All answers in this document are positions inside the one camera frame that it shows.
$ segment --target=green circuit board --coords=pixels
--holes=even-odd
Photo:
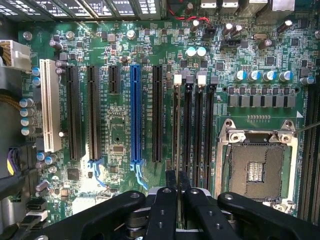
[[[173,134],[174,134],[174,75],[185,73],[196,76],[197,72],[205,71],[206,83],[210,82],[212,76],[218,80],[213,104],[212,122],[212,157],[209,164],[209,182],[205,183],[203,157],[204,147],[200,148],[201,161],[199,164],[200,174],[198,180],[194,180],[194,136],[195,113],[197,106],[194,97],[191,101],[190,119],[190,168],[188,175],[191,185],[208,188],[215,194],[216,181],[216,154],[217,138],[221,132],[225,120],[231,119],[239,129],[267,129],[278,130],[285,120],[291,120],[296,129],[304,125],[306,116],[306,99],[308,92],[300,84],[300,69],[306,61],[308,76],[316,74],[316,59],[319,57],[319,43],[315,39],[314,32],[317,29],[317,19],[309,11],[296,12],[292,16],[293,26],[284,33],[277,34],[275,25],[255,25],[255,20],[250,18],[236,18],[233,16],[211,16],[209,20],[216,26],[216,34],[210,40],[204,40],[202,35],[206,27],[203,23],[196,33],[190,32],[190,22],[180,21],[174,18],[161,21],[115,21],[115,22],[65,22],[65,23],[24,23],[20,26],[19,42],[31,47],[32,65],[39,66],[40,59],[57,59],[55,50],[49,46],[52,38],[59,39],[66,48],[69,65],[78,66],[79,69],[79,92],[80,92],[80,115],[81,115],[81,135],[83,147],[86,155],[79,161],[71,161],[69,157],[68,139],[62,140],[62,150],[56,154],[58,161],[55,163],[57,172],[51,174],[47,168],[40,173],[40,180],[50,182],[50,192],[47,194],[50,224],[63,220],[72,214],[79,212],[91,204],[96,204],[100,200],[111,198],[116,194],[128,190],[138,190],[148,193],[148,189],[166,185],[165,171],[176,169],[183,170],[183,165],[174,162],[173,157]],[[221,50],[222,26],[225,23],[239,24],[243,27],[241,34],[236,39],[241,39],[241,46],[233,49]],[[135,38],[128,39],[126,34],[129,30],[134,30]],[[32,40],[23,38],[23,33],[32,33]],[[75,34],[73,40],[66,39],[66,32],[72,31]],[[102,39],[104,32],[108,35],[114,34],[114,41]],[[272,40],[272,46],[264,50],[259,50],[261,41],[254,40],[255,34],[267,34]],[[204,47],[206,55],[204,58],[186,57],[186,50],[189,47],[195,49]],[[129,63],[120,62],[122,56],[129,57]],[[141,67],[142,80],[142,101],[141,101],[141,131],[142,131],[142,180],[147,186],[147,190],[137,182],[136,173],[130,168],[131,161],[131,123],[130,123],[130,66],[138,64]],[[101,146],[103,161],[100,164],[101,174],[99,180],[106,187],[93,177],[89,178],[87,164],[88,155],[88,100],[87,100],[87,66],[99,68],[99,96],[100,99],[100,120],[101,120]],[[163,134],[162,134],[162,161],[153,162],[153,84],[152,67],[163,67]],[[119,66],[121,74],[121,93],[109,94],[108,66]],[[251,72],[258,70],[261,73],[274,70],[277,77],[280,73],[291,71],[293,77],[283,83],[278,78],[271,82],[263,82],[261,79],[255,82],[235,82],[234,75],[237,71],[244,70]],[[23,96],[33,97],[34,86],[33,76],[22,75]],[[183,161],[184,156],[184,93],[185,85],[180,87],[181,114],[178,125],[180,128],[180,155],[178,159]],[[230,106],[230,88],[233,88],[234,95],[252,96],[253,89],[257,96],[276,96],[274,89],[278,89],[277,96],[294,96],[295,103],[292,107],[262,107],[262,106]],[[200,126],[200,144],[205,141],[205,117],[207,90],[203,90],[201,105],[202,125]],[[66,129],[67,124],[67,92],[65,78],[62,75],[59,82],[61,129]],[[36,119],[39,129],[42,128],[42,112],[36,109]],[[114,154],[114,146],[123,146],[123,154]],[[300,182],[300,161],[303,151],[303,134],[298,136],[297,163],[294,186],[294,196],[292,201],[298,203],[299,182]],[[68,169],[77,169],[78,177],[70,179]],[[283,163],[282,172],[290,171],[290,162]],[[289,174],[283,174],[283,183],[289,184]],[[69,189],[69,195],[62,197],[62,189]],[[297,214],[297,208],[291,211]]]

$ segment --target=black connector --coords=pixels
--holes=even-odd
[[[162,66],[153,66],[152,68],[152,124],[153,124],[153,162],[161,162],[163,145],[163,77]]]
[[[69,154],[71,160],[77,161],[84,156],[81,140],[79,73],[77,66],[66,67],[65,80]]]
[[[120,68],[118,66],[108,67],[108,81],[109,81],[109,93],[120,94],[121,93],[121,75],[120,75]]]
[[[87,108],[88,108],[88,142],[89,159],[101,158],[101,121],[100,121],[100,91],[99,69],[96,66],[87,67]]]

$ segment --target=pcie slot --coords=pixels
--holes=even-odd
[[[163,79],[162,66],[152,67],[152,124],[153,124],[153,162],[162,160],[162,133],[163,133]]]
[[[77,66],[68,66],[66,68],[65,80],[69,154],[71,160],[79,160],[83,157],[83,154],[81,145],[80,94]]]
[[[87,67],[87,108],[88,108],[88,139],[89,158],[101,158],[100,131],[100,101],[99,101],[99,69],[95,66]]]
[[[120,76],[120,68],[118,66],[108,67],[108,81],[109,81],[109,93],[120,94],[121,93],[121,76]]]
[[[40,59],[42,131],[45,152],[56,152],[62,148],[59,132],[60,98],[59,79],[56,74],[55,62],[50,59]]]
[[[194,95],[194,160],[193,160],[193,187],[199,187],[200,165],[201,165],[201,145],[202,145],[202,106],[203,91],[197,87]]]
[[[204,136],[204,188],[210,191],[211,176],[211,158],[212,158],[212,125],[214,116],[214,95],[216,87],[207,86],[206,90],[206,118],[205,118],[205,136]]]

